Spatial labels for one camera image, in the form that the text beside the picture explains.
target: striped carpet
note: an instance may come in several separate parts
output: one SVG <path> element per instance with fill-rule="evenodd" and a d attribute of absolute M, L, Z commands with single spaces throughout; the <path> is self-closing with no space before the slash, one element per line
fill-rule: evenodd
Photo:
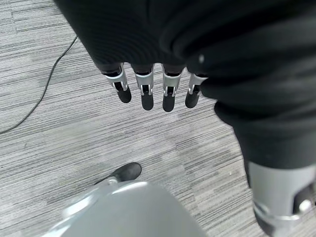
<path fill-rule="evenodd" d="M 0 0 L 0 130 L 31 109 L 74 36 L 50 0 Z M 140 180 L 166 187 L 210 237 L 265 236 L 254 220 L 238 143 L 214 114 L 214 101 L 185 107 L 185 71 L 174 111 L 164 112 L 157 64 L 154 108 L 144 111 L 133 71 L 127 64 L 125 70 L 129 104 L 78 40 L 40 106 L 0 135 L 0 237 L 41 236 L 69 199 L 130 161 L 142 164 Z M 315 237 L 315 226 L 309 213 L 292 236 Z"/>

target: silver metal joint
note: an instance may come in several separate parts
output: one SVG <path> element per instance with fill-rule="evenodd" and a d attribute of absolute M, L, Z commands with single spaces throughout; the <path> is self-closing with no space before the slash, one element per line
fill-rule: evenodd
<path fill-rule="evenodd" d="M 105 77 L 107 78 L 107 80 L 111 84 L 111 86 L 113 88 L 115 88 L 115 90 L 117 90 L 117 88 L 115 87 L 115 83 L 117 83 L 117 82 L 121 83 L 124 91 L 126 91 L 128 89 L 127 78 L 126 78 L 123 63 L 121 63 L 121 65 L 120 65 L 120 74 L 118 76 L 110 77 L 110 76 L 105 75 Z"/>
<path fill-rule="evenodd" d="M 197 75 L 195 75 L 195 74 L 191 74 L 191 76 L 190 76 L 190 81 L 189 81 L 189 94 L 192 95 L 192 94 L 193 94 L 194 87 L 195 87 L 196 85 L 201 85 L 202 82 L 203 82 L 204 80 L 206 80 L 206 79 L 207 79 L 207 78 L 205 78 L 205 77 L 199 77 L 199 76 L 197 76 Z"/>
<path fill-rule="evenodd" d="M 138 88 L 140 90 L 141 95 L 144 95 L 143 86 L 148 85 L 149 95 L 152 95 L 154 88 L 154 73 L 151 71 L 147 75 L 139 75 L 135 74 Z"/>
<path fill-rule="evenodd" d="M 168 96 L 168 87 L 170 86 L 166 86 L 164 89 L 163 89 L 163 95 L 164 96 Z M 173 87 L 172 88 L 172 97 L 175 97 L 176 96 L 176 91 L 177 91 L 177 88 L 176 87 Z"/>
<path fill-rule="evenodd" d="M 178 76 L 168 76 L 165 71 L 163 70 L 163 75 L 162 75 L 162 88 L 163 88 L 163 95 L 167 96 L 168 95 L 168 87 L 172 87 L 173 88 L 173 92 L 172 92 L 172 97 L 174 97 L 176 95 L 176 92 L 178 90 L 179 87 L 179 83 L 180 83 L 180 78 L 181 75 Z"/>

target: robotic finger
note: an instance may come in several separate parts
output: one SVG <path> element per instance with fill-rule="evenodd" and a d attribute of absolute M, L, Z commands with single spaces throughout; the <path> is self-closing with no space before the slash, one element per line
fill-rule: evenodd
<path fill-rule="evenodd" d="M 191 74 L 189 81 L 189 89 L 186 96 L 186 106 L 193 108 L 198 103 L 198 98 L 201 95 L 200 85 L 207 79 L 206 75 Z"/>
<path fill-rule="evenodd" d="M 154 106 L 154 73 L 153 64 L 135 65 L 132 68 L 135 72 L 136 81 L 142 97 L 142 106 L 144 110 L 151 110 Z"/>
<path fill-rule="evenodd" d="M 118 93 L 118 97 L 123 103 L 129 103 L 132 99 L 130 89 L 127 84 L 126 74 L 123 63 L 110 64 L 106 66 L 106 71 L 101 70 L 102 74 Z"/>
<path fill-rule="evenodd" d="M 163 64 L 163 101 L 162 107 L 166 112 L 171 112 L 174 108 L 176 92 L 179 87 L 180 78 L 185 65 Z"/>

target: robotic hand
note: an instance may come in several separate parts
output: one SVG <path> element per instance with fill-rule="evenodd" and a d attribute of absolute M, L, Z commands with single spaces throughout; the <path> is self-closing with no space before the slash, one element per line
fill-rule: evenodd
<path fill-rule="evenodd" d="M 131 63 L 145 110 L 154 63 L 173 109 L 184 65 L 186 105 L 202 94 L 234 128 L 261 228 L 284 236 L 313 202 L 316 181 L 316 1 L 55 0 L 96 66 L 131 100 Z"/>

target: wire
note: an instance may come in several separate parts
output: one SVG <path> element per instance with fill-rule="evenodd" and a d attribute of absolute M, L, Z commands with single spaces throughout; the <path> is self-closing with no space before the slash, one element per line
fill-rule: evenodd
<path fill-rule="evenodd" d="M 47 88 L 48 88 L 48 85 L 49 85 L 51 76 L 53 75 L 53 72 L 54 72 L 54 70 L 55 70 L 55 68 L 56 68 L 56 66 L 57 66 L 57 64 L 58 64 L 58 62 L 60 61 L 60 59 L 61 59 L 62 57 L 65 56 L 65 54 L 69 51 L 69 49 L 74 45 L 74 43 L 75 43 L 75 41 L 76 41 L 77 38 L 78 38 L 78 37 L 76 36 L 76 37 L 74 38 L 74 40 L 71 42 L 71 44 L 68 46 L 68 48 L 67 48 L 67 49 L 62 53 L 62 55 L 60 55 L 60 56 L 58 57 L 58 59 L 55 61 L 53 67 L 52 67 L 51 70 L 50 70 L 50 73 L 49 73 L 48 80 L 47 80 L 47 82 L 46 82 L 44 91 L 43 91 L 41 97 L 39 98 L 39 100 L 38 100 L 38 101 L 36 102 L 36 104 L 34 105 L 34 107 L 33 107 L 33 108 L 25 115 L 25 117 L 22 118 L 22 120 L 19 121 L 16 125 L 14 125 L 14 126 L 8 128 L 8 129 L 6 129 L 6 130 L 0 131 L 0 134 L 4 134 L 4 133 L 6 133 L 6 132 L 9 132 L 9 131 L 15 129 L 17 126 L 21 125 L 21 123 L 23 123 L 23 122 L 31 115 L 31 113 L 33 113 L 33 111 L 37 108 L 37 106 L 40 104 L 40 102 L 43 100 L 43 98 L 44 98 L 44 96 L 45 96 L 45 94 L 46 94 L 46 91 L 47 91 Z"/>

